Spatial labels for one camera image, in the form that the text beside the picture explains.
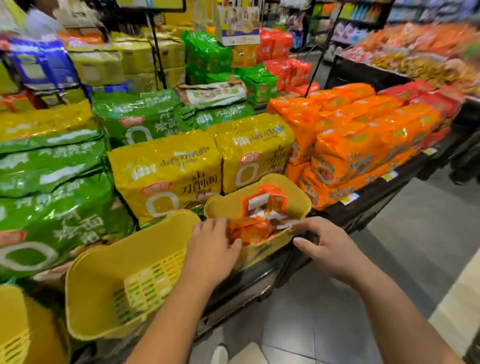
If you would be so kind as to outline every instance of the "snack bin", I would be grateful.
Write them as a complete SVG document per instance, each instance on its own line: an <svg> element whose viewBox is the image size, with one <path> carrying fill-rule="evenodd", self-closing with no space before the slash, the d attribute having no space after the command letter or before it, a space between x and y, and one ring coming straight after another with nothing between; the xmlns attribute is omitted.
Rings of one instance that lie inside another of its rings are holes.
<svg viewBox="0 0 480 364"><path fill-rule="evenodd" d="M286 213L292 218L304 218L312 208L312 202L292 181L281 174L271 173L263 176L259 182L243 187L226 196L212 196L205 204L208 218L241 218L242 199L258 193L260 186L271 184L282 189L288 197ZM288 228L270 237L263 243L242 248L240 258L235 265L237 270L245 270L270 254L276 252L292 239L292 228Z"/></svg>
<svg viewBox="0 0 480 364"><path fill-rule="evenodd" d="M67 328L80 340L140 334L180 277L200 219L177 210L115 244L81 254L67 272Z"/></svg>
<svg viewBox="0 0 480 364"><path fill-rule="evenodd" d="M70 343L51 310L13 285L0 286L0 364L67 364Z"/></svg>

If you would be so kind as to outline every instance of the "shoe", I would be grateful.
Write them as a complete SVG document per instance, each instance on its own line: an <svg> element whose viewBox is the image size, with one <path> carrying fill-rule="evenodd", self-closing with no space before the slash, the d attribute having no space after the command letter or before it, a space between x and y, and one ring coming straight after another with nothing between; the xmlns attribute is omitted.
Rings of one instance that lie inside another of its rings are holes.
<svg viewBox="0 0 480 364"><path fill-rule="evenodd" d="M220 344L216 347L210 364L228 364L228 351L225 345Z"/></svg>

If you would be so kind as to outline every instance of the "price label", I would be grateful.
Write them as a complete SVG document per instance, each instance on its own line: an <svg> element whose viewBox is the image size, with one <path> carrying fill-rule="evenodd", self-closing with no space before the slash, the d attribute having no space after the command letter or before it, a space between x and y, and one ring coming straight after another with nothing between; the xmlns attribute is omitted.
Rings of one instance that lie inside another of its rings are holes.
<svg viewBox="0 0 480 364"><path fill-rule="evenodd" d="M385 173L382 178L385 180L385 181L389 181L389 180L392 180L393 178L395 178L396 176L398 176L398 173L395 172L394 170L391 171L391 172L388 172L388 173Z"/></svg>
<svg viewBox="0 0 480 364"><path fill-rule="evenodd" d="M428 148L423 151L426 155L431 156L432 154L435 154L438 152L435 148Z"/></svg>
<svg viewBox="0 0 480 364"><path fill-rule="evenodd" d="M355 201L356 199L358 199L360 197L359 194L356 194L356 193L352 193L352 194L349 194L347 197L344 197L343 199L340 200L341 203L343 203L345 206L348 205L350 202L353 202Z"/></svg>

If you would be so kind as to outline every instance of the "brand logo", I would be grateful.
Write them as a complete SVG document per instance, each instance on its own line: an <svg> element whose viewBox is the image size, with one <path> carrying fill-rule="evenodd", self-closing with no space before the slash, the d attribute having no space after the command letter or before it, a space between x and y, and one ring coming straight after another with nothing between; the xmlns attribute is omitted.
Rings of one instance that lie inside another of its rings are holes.
<svg viewBox="0 0 480 364"><path fill-rule="evenodd" d="M129 116L121 119L120 124L122 124L125 128L130 128L134 125L142 125L144 121L145 118L143 116Z"/></svg>
<svg viewBox="0 0 480 364"><path fill-rule="evenodd" d="M145 196L150 196L162 191L168 191L171 184L172 182L157 182L151 184L150 186L146 186L145 188L141 189L140 192L142 192Z"/></svg>
<svg viewBox="0 0 480 364"><path fill-rule="evenodd" d="M250 152L245 154L244 156L240 157L239 161L241 165L245 165L250 162L255 162L260 158L262 154L259 152Z"/></svg>
<svg viewBox="0 0 480 364"><path fill-rule="evenodd" d="M25 239L25 230L10 230L0 232L0 246L15 244Z"/></svg>

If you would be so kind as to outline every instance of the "tiled floor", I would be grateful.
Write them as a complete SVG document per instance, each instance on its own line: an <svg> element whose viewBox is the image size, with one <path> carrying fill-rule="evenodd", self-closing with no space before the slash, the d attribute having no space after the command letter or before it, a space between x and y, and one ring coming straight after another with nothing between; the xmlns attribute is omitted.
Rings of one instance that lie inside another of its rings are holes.
<svg viewBox="0 0 480 364"><path fill-rule="evenodd" d="M352 235L426 318L480 246L480 186L455 186L447 174L414 179L367 229ZM217 330L232 355L254 341L269 364L382 363L359 296L313 264Z"/></svg>

